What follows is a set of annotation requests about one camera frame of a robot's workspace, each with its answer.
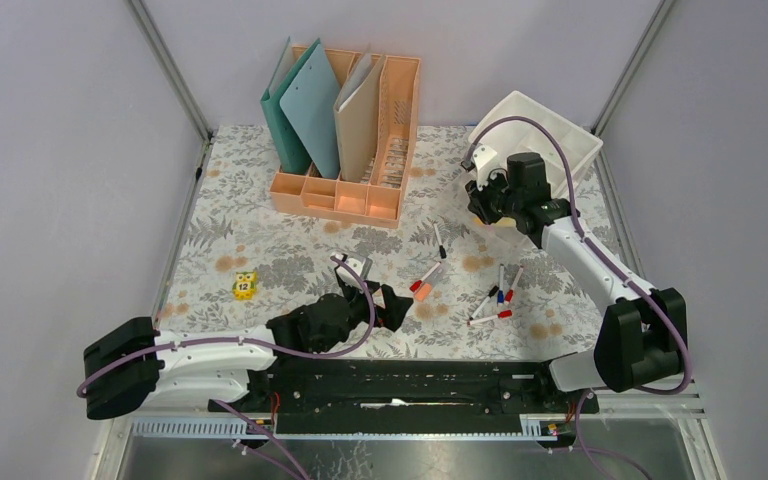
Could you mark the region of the tan kraft folder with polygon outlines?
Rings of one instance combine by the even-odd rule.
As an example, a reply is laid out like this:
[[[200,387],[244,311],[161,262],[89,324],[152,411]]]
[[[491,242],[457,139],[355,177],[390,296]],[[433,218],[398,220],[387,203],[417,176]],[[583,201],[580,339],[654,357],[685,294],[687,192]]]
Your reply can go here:
[[[379,85],[386,57],[364,51],[353,64],[333,112],[340,179],[360,183],[378,142]]]

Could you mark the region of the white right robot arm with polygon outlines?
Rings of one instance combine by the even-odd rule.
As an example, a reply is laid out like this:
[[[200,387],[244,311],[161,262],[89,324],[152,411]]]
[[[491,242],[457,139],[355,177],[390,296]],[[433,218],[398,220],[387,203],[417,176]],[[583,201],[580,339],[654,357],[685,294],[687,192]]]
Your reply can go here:
[[[585,228],[578,210],[555,199],[546,165],[535,152],[502,158],[478,147],[465,167],[468,209],[483,224],[506,224],[559,262],[597,306],[602,324],[589,350],[549,361],[549,375],[533,386],[535,402],[557,412],[573,391],[608,388],[653,392],[652,382],[692,374],[686,342],[686,303],[673,288],[657,289],[625,267]]]

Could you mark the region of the green folder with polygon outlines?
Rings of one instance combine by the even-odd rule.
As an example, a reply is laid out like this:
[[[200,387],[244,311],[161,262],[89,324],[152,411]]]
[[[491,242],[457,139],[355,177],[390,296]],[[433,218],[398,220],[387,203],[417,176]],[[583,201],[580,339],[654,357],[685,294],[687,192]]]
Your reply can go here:
[[[310,57],[309,50],[320,44],[321,40],[317,38],[301,54],[300,58],[296,58],[294,56],[292,40],[288,37],[269,84],[260,99],[260,105],[279,156],[283,173],[305,174],[312,163],[310,155],[283,112],[280,100],[300,71],[301,66]]]

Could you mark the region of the white plastic drawer unit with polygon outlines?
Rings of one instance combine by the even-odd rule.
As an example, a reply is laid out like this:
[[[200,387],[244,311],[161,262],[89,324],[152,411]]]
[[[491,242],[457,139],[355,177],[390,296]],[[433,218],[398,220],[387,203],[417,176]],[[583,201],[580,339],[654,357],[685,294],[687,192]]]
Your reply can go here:
[[[529,189],[529,226],[515,231],[541,249],[587,245],[587,230],[576,205],[575,188],[603,142],[560,114],[514,91],[497,103],[468,137],[465,156],[483,144],[495,149],[500,165],[476,177],[464,171],[466,183],[480,188],[496,176]],[[468,197],[465,193],[466,209]],[[467,209],[472,220],[483,224]]]

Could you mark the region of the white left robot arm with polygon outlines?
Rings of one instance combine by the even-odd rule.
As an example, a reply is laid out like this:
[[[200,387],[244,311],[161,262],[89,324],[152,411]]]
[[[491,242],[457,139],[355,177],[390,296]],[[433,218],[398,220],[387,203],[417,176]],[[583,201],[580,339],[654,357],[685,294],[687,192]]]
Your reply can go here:
[[[158,330],[135,317],[83,352],[85,378],[76,394],[91,420],[142,407],[198,407],[211,400],[256,411],[269,401],[264,372],[286,359],[330,360],[358,350],[376,328],[397,331],[413,306],[387,284],[341,286],[264,325],[225,333]]]

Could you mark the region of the pink purple highlighter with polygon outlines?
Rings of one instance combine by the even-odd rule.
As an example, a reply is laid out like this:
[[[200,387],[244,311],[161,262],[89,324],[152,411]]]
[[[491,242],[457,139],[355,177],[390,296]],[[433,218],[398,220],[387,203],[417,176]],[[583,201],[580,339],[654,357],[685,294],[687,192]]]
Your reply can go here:
[[[503,217],[494,224],[495,228],[516,228],[516,221],[512,218]]]

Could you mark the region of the light blue folder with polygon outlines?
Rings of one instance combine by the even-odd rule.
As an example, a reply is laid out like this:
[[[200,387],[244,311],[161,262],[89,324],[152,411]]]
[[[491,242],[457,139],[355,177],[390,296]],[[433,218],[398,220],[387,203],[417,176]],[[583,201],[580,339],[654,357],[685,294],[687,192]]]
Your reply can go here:
[[[340,86],[317,39],[300,58],[299,68],[279,105],[305,153],[325,179],[340,173],[334,104]]]

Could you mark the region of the orange highlighter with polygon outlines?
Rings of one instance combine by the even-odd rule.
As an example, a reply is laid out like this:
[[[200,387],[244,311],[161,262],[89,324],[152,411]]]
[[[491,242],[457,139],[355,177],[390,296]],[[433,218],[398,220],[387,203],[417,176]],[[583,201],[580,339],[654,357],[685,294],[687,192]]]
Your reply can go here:
[[[418,302],[425,301],[434,288],[434,284],[438,281],[442,274],[442,269],[436,270],[431,274],[414,293],[414,299]]]

